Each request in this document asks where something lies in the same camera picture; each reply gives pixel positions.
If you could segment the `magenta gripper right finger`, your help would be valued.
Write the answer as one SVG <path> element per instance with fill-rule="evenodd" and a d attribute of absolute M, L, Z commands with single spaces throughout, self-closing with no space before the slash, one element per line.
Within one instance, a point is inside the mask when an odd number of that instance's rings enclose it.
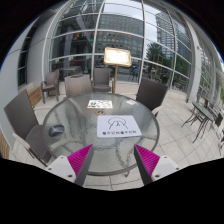
<path fill-rule="evenodd" d="M 137 144 L 134 145 L 134 156 L 144 185 L 179 170 L 179 166 L 167 155 L 158 156 Z"/>

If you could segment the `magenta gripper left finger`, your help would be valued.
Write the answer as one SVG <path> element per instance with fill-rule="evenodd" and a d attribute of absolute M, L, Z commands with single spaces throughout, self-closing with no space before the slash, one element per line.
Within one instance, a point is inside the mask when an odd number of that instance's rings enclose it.
<path fill-rule="evenodd" d="M 46 171 L 78 186 L 82 186 L 85 182 L 93 155 L 93 146 L 88 145 L 68 157 L 59 156 L 46 168 Z"/>

